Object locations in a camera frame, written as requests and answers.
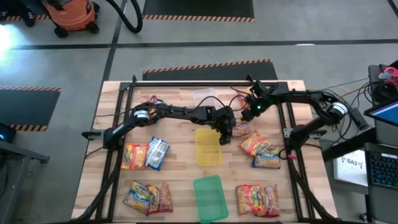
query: wheel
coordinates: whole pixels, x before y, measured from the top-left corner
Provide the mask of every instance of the wheel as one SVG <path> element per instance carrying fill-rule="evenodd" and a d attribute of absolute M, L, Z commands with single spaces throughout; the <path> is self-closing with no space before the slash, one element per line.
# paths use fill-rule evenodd
<path fill-rule="evenodd" d="M 89 22 L 86 25 L 86 29 L 88 30 L 88 32 L 91 32 L 92 34 L 96 34 L 98 33 L 98 31 L 100 31 L 100 28 L 94 22 Z"/>
<path fill-rule="evenodd" d="M 91 3 L 93 3 L 93 7 L 94 7 L 94 11 L 95 12 L 98 12 L 101 9 L 100 5 L 98 5 L 97 3 L 95 3 L 95 2 L 91 2 Z"/>
<path fill-rule="evenodd" d="M 362 222 L 368 222 L 368 218 L 366 217 L 366 213 L 360 214 L 358 217 Z"/>
<path fill-rule="evenodd" d="M 64 38 L 66 36 L 68 36 L 68 31 L 63 28 L 63 27 L 56 27 L 54 29 L 55 35 L 57 35 L 57 37 L 59 38 Z"/>

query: keyboard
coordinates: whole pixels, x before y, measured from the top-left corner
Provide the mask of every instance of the keyboard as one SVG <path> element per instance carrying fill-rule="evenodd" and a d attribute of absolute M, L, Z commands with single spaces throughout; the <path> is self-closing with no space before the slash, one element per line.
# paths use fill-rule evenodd
<path fill-rule="evenodd" d="M 372 152 L 371 171 L 374 185 L 398 189 L 398 159 Z"/>

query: vacuum hose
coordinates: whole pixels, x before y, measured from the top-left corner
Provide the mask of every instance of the vacuum hose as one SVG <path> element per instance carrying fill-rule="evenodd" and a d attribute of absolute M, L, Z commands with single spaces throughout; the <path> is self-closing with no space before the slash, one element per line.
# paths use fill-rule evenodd
<path fill-rule="evenodd" d="M 130 0 L 132 5 L 134 6 L 134 9 L 136 10 L 136 14 L 137 14 L 137 27 L 134 27 L 129 19 L 124 15 L 123 11 L 120 9 L 120 7 L 116 4 L 116 2 L 114 2 L 113 0 L 106 0 L 110 5 L 112 5 L 114 7 L 114 9 L 116 10 L 116 12 L 118 12 L 120 18 L 122 18 L 124 24 L 127 26 L 127 28 L 133 32 L 133 33 L 138 33 L 141 31 L 142 29 L 142 13 L 141 13 L 141 9 L 139 8 L 139 5 L 137 3 L 136 0 Z"/>

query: hazard stripe tape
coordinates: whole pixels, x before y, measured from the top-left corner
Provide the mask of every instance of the hazard stripe tape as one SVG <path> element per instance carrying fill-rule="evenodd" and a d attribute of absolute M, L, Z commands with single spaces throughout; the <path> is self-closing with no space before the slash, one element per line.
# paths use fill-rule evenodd
<path fill-rule="evenodd" d="M 19 21 L 22 18 L 20 16 L 7 16 L 6 17 L 6 21 Z M 39 20 L 45 20 L 45 19 L 50 19 L 49 16 L 47 15 L 37 15 L 35 16 L 35 20 L 39 21 Z"/>
<path fill-rule="evenodd" d="M 59 87 L 0 86 L 0 90 L 59 91 Z"/>
<path fill-rule="evenodd" d="M 231 16 L 170 16 L 170 15 L 143 15 L 143 19 L 181 20 L 181 21 L 211 21 L 211 22 L 253 22 L 251 17 Z"/>
<path fill-rule="evenodd" d="M 171 72 L 177 70 L 188 70 L 188 69 L 197 69 L 197 68 L 211 68 L 211 67 L 222 67 L 222 66 L 230 66 L 230 65 L 243 65 L 249 63 L 267 63 L 271 62 L 270 59 L 262 59 L 262 60 L 248 60 L 243 62 L 229 62 L 229 63 L 214 63 L 208 65 L 191 65 L 191 66 L 184 66 L 184 67 L 174 67 L 174 68 L 161 68 L 161 69 L 149 69 L 144 70 L 142 72 L 143 75 L 148 73 L 155 73 L 155 72 Z"/>
<path fill-rule="evenodd" d="M 45 125 L 26 125 L 26 124 L 7 124 L 10 128 L 17 131 L 46 131 L 48 126 Z"/>

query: laptop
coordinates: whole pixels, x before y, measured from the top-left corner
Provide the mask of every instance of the laptop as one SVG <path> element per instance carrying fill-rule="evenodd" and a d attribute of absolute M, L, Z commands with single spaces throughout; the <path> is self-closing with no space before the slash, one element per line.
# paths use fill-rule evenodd
<path fill-rule="evenodd" d="M 398 98 L 364 115 L 398 127 Z M 398 223 L 398 148 L 366 143 L 364 149 L 371 215 L 378 221 Z"/>
<path fill-rule="evenodd" d="M 366 110 L 364 115 L 398 127 L 398 97 Z"/>

